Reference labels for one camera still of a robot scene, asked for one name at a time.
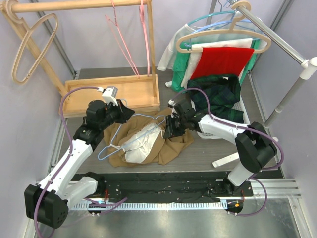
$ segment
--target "plaid shirt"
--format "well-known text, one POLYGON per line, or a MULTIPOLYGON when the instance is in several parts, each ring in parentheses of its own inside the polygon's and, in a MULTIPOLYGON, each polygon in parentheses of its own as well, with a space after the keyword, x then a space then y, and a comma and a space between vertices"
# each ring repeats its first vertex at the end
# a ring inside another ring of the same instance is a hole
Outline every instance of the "plaid shirt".
MULTIPOLYGON (((241 87, 237 76, 212 75, 197 78, 189 80, 187 88, 202 89, 209 98, 211 113, 215 116, 237 123, 244 123, 243 112, 232 109, 234 104, 240 101, 241 87)), ((196 111, 204 111, 207 114, 208 108, 204 95, 197 91, 189 91, 189 95, 195 103, 196 111)))

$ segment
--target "wooden rod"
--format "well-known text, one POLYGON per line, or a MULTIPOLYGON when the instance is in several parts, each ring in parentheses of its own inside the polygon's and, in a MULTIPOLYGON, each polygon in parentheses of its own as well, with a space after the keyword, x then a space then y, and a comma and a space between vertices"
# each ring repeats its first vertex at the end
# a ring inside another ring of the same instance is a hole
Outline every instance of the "wooden rod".
MULTIPOLYGON (((10 17, 7 15, 7 13, 5 12, 5 10, 3 8, 2 9, 0 8, 0 10, 1 10, 2 14, 4 15, 4 17, 6 18, 6 20, 11 25, 11 27, 13 28, 13 30, 15 31, 15 33, 18 35, 18 37, 20 39, 23 39, 24 35, 26 34, 26 29, 24 27, 26 25, 26 22, 23 20, 24 21, 23 24, 16 24, 10 19, 10 17)), ((41 50, 36 45, 36 43, 32 39, 32 37, 29 38, 26 47, 31 52, 31 54, 33 55, 34 58, 37 59, 39 57, 41 50)), ((57 74, 55 73, 55 71, 52 69, 49 62, 44 57, 42 58, 42 60, 40 62, 40 66, 42 67, 42 69, 46 73, 46 75, 49 77, 51 82, 58 89, 61 96, 62 97, 65 96, 68 93, 66 88, 64 87, 64 85, 60 81, 60 79, 57 76, 57 74)))
POLYGON ((150 39, 150 55, 151 55, 151 70, 152 70, 152 81, 153 81, 153 95, 157 97, 157 84, 155 76, 155 54, 154 54, 154 34, 153 34, 153 16, 152 16, 152 0, 148 0, 147 5, 148 11, 148 28, 149 28, 149 39, 150 39))
MULTIPOLYGON (((140 5, 140 0, 113 0, 115 6, 140 5)), ((59 11, 85 8, 99 8, 112 6, 111 0, 74 0, 74 1, 51 1, 35 3, 16 3, 12 5, 12 12, 33 12, 33 11, 59 11)))

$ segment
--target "gray floor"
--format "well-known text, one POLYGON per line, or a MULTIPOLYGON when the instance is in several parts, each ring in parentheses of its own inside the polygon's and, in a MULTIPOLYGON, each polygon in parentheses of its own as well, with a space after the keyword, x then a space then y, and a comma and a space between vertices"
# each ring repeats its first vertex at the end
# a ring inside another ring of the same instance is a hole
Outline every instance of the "gray floor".
MULTIPOLYGON (((263 200, 246 200, 243 213, 257 211, 263 200)), ((70 212, 65 224, 83 213, 70 212)), ((43 229, 48 237, 51 228, 43 229)), ((269 199, 256 216, 234 217, 224 210, 114 211, 87 217, 54 238, 299 238, 288 199, 269 199)))
MULTIPOLYGON (((139 68, 140 74, 146 74, 146 68, 139 68)), ((79 74, 79 79, 100 78, 100 77, 113 77, 113 76, 126 76, 132 75, 133 72, 129 68, 111 68, 111 69, 82 69, 79 74)), ((159 94, 161 109, 165 108, 169 99, 176 93, 170 88, 166 88, 165 82, 171 81, 173 72, 157 71, 159 94)), ((262 122, 260 111, 258 109, 255 96, 248 78, 242 84, 241 95, 247 109, 250 122, 262 122)), ((82 118, 71 118, 68 120, 68 127, 71 135, 74 134, 76 129, 82 124, 82 118)), ((202 140, 197 133, 192 132, 194 136, 194 143, 181 152, 181 154, 167 165, 158 165, 156 163, 148 165, 140 165, 133 168, 118 167, 114 168, 107 161, 99 161, 97 158, 98 153, 106 145, 103 141, 96 148, 95 152, 83 163, 79 168, 78 173, 86 173, 92 171, 95 173, 121 173, 121 172, 175 172, 175 171, 228 171, 232 170, 237 162, 232 162, 227 165, 214 168, 212 162, 221 159, 225 156, 236 152, 236 147, 223 140, 202 140)), ((69 141, 64 138, 61 155, 65 153, 69 146, 69 141)), ((273 159, 267 166, 275 164, 273 159)))

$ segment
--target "robotic arm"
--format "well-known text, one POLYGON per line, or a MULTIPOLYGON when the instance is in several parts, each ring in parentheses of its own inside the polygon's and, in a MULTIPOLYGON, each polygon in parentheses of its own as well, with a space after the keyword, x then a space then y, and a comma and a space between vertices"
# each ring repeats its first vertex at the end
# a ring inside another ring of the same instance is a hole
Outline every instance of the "robotic arm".
POLYGON ((114 98, 116 88, 101 90, 106 101, 95 100, 89 103, 83 124, 73 137, 73 150, 67 163, 62 166, 70 153, 70 148, 37 186, 29 185, 25 192, 27 217, 33 219, 39 196, 56 171, 57 177, 47 188, 38 211, 38 221, 52 228, 59 228, 65 221, 68 211, 91 194, 102 194, 105 190, 103 176, 88 172, 75 185, 68 186, 82 163, 92 154, 104 137, 104 130, 113 123, 125 123, 134 111, 125 107, 121 100, 114 98))
POLYGON ((253 174, 257 174, 277 153, 277 149, 269 139, 239 129, 238 126, 250 127, 266 134, 263 126, 257 122, 251 125, 238 124, 236 128, 227 126, 231 121, 217 118, 222 123, 214 121, 209 115, 196 112, 187 101, 174 105, 171 116, 166 117, 166 130, 164 138, 181 136, 185 129, 217 135, 237 146, 240 162, 224 179, 224 189, 233 194, 253 174))

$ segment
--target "green cloth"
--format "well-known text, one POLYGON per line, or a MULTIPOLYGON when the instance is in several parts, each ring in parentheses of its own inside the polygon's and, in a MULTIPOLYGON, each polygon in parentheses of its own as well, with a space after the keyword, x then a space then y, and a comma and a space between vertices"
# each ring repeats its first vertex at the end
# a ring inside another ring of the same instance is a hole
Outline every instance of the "green cloth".
MULTIPOLYGON (((244 123, 243 112, 232 109, 235 103, 240 101, 241 87, 239 79, 235 75, 212 75, 189 80, 187 88, 199 88, 203 90, 209 99, 211 113, 225 120, 244 123)), ((189 91, 191 100, 195 103, 196 111, 208 113, 206 98, 201 92, 189 91)))
MULTIPOLYGON (((182 42, 180 46, 181 48, 186 49, 184 42, 182 42)), ((174 67, 173 67, 174 74, 172 79, 172 89, 175 92, 180 92, 184 90, 184 88, 181 87, 181 84, 182 84, 182 81, 188 66, 189 56, 190 56, 190 53, 177 52, 176 54, 176 59, 174 62, 174 67)))
MULTIPOLYGON (((253 40, 253 41, 252 41, 252 44, 251 44, 251 48, 253 48, 253 49, 256 50, 256 49, 259 48, 259 45, 260 45, 260 40, 258 40, 258 39, 253 40)), ((257 58, 257 54, 254 53, 254 54, 251 56, 251 58, 250 58, 249 62, 247 63, 247 65, 244 67, 242 76, 241 76, 241 78, 240 78, 240 80, 239 80, 240 85, 242 84, 242 82, 243 82, 244 78, 246 77, 248 71, 253 68, 254 63, 255 63, 255 61, 256 61, 256 58, 257 58)))

